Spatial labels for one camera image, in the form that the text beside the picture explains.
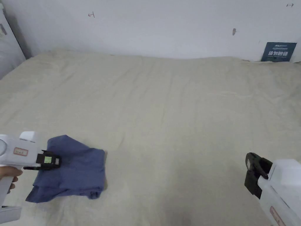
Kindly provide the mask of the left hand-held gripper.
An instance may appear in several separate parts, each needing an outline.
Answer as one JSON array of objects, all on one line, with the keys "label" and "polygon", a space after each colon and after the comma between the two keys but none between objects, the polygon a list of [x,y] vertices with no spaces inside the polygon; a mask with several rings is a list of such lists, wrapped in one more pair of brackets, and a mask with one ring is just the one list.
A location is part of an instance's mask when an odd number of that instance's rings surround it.
[{"label": "left hand-held gripper", "polygon": [[[61,156],[40,150],[34,131],[25,131],[20,137],[0,135],[0,166],[11,166],[18,170],[23,167],[38,167],[38,170],[53,170],[61,166]],[[0,180],[0,223],[20,219],[22,207],[4,203],[13,181],[12,176]]]}]

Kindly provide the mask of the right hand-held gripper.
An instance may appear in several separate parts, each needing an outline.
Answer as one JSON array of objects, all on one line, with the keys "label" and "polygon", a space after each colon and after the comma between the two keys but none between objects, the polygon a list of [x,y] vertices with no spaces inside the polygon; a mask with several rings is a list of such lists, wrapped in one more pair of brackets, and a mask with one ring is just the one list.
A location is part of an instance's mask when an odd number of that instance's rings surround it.
[{"label": "right hand-held gripper", "polygon": [[273,226],[301,225],[301,164],[294,159],[274,163],[247,153],[244,186],[259,199]]}]

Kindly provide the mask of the person's left hand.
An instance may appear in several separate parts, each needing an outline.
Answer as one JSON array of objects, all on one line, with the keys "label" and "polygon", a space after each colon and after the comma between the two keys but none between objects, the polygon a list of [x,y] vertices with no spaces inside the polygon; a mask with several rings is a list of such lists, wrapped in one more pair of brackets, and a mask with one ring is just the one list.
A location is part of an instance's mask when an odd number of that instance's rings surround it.
[{"label": "person's left hand", "polygon": [[18,176],[21,176],[23,174],[23,171],[20,169],[17,169],[15,167],[11,166],[1,166],[0,167],[0,181],[3,180],[3,178],[6,177],[12,177],[12,183],[10,184],[8,194],[11,192],[11,189],[15,188],[15,182],[18,181]]}]

